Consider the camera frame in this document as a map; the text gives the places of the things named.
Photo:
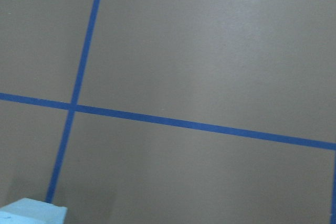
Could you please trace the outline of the light blue foam block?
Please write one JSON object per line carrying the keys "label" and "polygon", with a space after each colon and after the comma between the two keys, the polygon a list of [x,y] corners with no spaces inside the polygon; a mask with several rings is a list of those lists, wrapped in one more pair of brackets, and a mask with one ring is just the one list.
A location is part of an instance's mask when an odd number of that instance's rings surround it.
{"label": "light blue foam block", "polygon": [[1,223],[64,223],[67,210],[67,207],[22,198],[1,207]]}

